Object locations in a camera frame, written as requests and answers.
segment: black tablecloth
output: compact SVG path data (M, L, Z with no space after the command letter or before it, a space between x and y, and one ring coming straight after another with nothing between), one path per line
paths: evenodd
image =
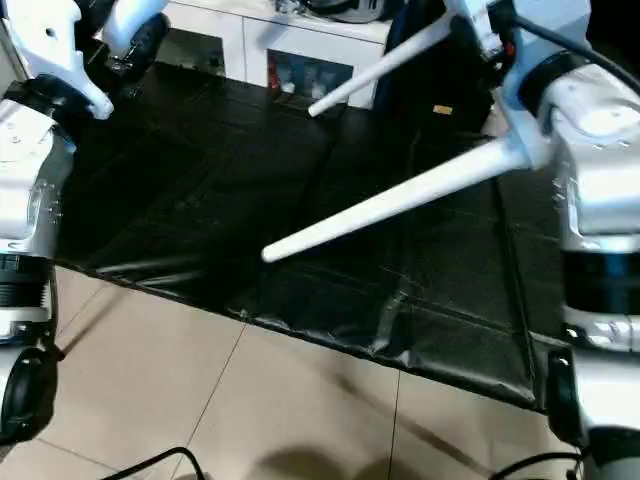
M514 405L560 333L550 172L485 182L274 265L261 249L486 139L156 66L84 132L59 263Z

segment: white cabinet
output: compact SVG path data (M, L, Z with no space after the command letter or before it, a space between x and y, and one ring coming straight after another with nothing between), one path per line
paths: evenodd
M378 43L251 18L244 18L244 42L247 82L263 87L268 80L269 50L348 65L353 75L384 54L384 45ZM375 84L370 84L351 95L349 105L368 108L374 94Z
M242 17L177 3L170 3L164 13L172 28L220 38L226 77L246 81Z
M350 25L273 11L271 0L174 0L165 13L172 27L222 40L226 76L267 87L269 52L346 65L358 75L384 55L390 23ZM349 98L369 108L375 83Z

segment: tile floor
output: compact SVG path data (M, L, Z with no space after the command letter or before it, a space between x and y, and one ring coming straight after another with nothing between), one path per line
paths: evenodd
M2 480L99 479L175 445L215 480L479 480L570 450L530 412L77 273L59 284L56 416ZM177 458L138 477L192 478Z

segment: black cable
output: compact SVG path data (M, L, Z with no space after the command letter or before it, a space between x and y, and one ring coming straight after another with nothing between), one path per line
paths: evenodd
M202 473L202 469L200 468L200 464L196 457L185 447L175 447L167 450L160 455L156 455L155 457L150 458L149 460L145 460L144 462L140 462L133 467L129 467L126 470L123 470L118 473L114 473L108 477L103 478L102 480L121 480L123 478L131 477L142 470L146 470L147 468L155 465L156 463L161 462L165 458L168 458L172 455L184 455L189 459L191 465L193 465L193 469L196 471L196 480L206 480L204 473Z
M494 473L489 477L489 480L505 480L512 473L516 473L524 468L530 467L541 462L548 462L549 460L574 460L576 462L582 461L582 454L574 452L549 452L535 455L533 457L525 458L507 468Z
M515 15L512 18L512 24L530 33L533 33L534 35L537 35L538 37L543 38L548 42L555 43L556 45L569 50L576 55L580 55L581 57L586 58L596 65L599 65L607 72L611 73L613 76L622 80L629 88L631 88L637 95L640 96L640 80L638 80L635 76L633 76L631 73L626 71L614 61L609 60L604 55L547 28L536 25L535 23L527 20L526 18L519 17L518 15Z

